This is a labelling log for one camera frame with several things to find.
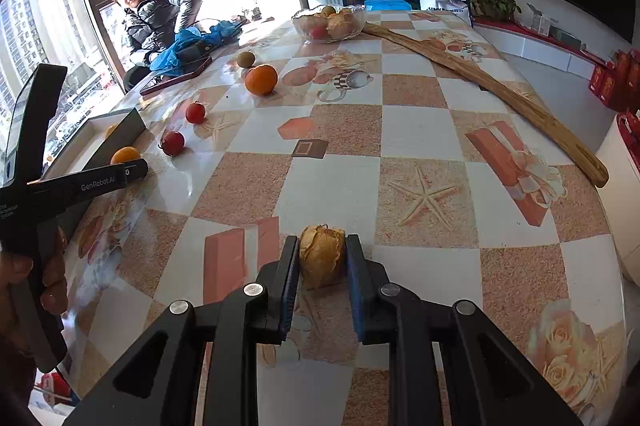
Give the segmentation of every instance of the dining table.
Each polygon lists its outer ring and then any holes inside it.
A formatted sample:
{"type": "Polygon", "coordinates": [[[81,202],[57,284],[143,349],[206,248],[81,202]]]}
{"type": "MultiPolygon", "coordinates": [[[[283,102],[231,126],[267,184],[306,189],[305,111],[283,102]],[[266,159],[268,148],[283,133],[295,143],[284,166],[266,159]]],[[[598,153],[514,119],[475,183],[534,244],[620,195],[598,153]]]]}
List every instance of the dining table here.
{"type": "MultiPolygon", "coordinates": [[[[453,12],[366,20],[545,108],[453,12]]],[[[364,32],[305,41],[290,20],[257,25],[198,77],[148,96],[143,81],[115,107],[145,123],[133,145],[148,174],[94,199],[65,252],[60,370],[78,396],[172,301],[222,300],[277,260],[286,236],[327,225],[357,234],[366,258],[422,300],[474,302],[584,424],[606,424],[625,373],[622,281],[596,189],[571,158],[490,92],[403,46],[364,32]],[[271,94],[247,91],[244,51],[278,73],[271,94]],[[200,124],[185,117],[195,101],[200,124]],[[185,139],[175,157],[159,147],[169,131],[185,139]]],[[[385,425],[388,357],[388,345],[358,343],[344,278],[302,280],[286,341],[257,345],[260,426],[385,425]]]]}

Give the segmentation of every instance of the white floor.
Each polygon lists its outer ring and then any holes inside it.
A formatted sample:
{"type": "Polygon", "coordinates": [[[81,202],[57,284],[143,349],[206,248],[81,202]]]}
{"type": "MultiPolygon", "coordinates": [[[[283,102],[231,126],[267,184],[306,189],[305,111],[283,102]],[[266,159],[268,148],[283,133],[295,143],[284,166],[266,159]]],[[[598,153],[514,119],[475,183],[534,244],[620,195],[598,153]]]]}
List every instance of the white floor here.
{"type": "MultiPolygon", "coordinates": [[[[504,54],[531,83],[551,113],[596,152],[616,112],[591,93],[588,81],[573,73],[546,64],[504,54]]],[[[623,279],[626,329],[631,332],[627,351],[627,371],[640,361],[640,287],[623,279]]]]}

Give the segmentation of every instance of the potted plant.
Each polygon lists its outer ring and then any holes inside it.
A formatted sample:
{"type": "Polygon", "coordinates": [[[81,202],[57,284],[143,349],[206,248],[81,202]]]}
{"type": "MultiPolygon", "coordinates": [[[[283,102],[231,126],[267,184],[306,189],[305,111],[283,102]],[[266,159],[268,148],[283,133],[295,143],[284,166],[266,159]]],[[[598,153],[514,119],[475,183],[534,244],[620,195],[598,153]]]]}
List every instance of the potted plant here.
{"type": "Polygon", "coordinates": [[[497,21],[514,21],[515,11],[522,14],[516,0],[471,0],[471,13],[497,21]]]}

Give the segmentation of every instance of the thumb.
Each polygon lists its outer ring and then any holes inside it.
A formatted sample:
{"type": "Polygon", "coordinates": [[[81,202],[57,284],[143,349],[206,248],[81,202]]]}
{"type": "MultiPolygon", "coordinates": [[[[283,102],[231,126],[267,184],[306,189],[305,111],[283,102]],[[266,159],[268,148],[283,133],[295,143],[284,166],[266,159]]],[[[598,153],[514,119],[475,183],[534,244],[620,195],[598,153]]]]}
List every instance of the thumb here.
{"type": "Polygon", "coordinates": [[[0,289],[27,278],[31,268],[33,268],[33,260],[28,256],[0,252],[0,289]]]}

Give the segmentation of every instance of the glass bowl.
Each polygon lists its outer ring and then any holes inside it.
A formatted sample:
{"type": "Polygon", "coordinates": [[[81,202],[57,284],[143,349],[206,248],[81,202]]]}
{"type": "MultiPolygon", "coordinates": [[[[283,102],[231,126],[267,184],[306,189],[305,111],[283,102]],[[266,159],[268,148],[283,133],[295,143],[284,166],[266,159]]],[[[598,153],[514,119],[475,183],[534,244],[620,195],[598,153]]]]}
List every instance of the glass bowl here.
{"type": "Polygon", "coordinates": [[[291,19],[296,32],[305,40],[334,43],[356,37],[364,28],[364,13],[364,5],[318,5],[296,12],[291,19]]]}

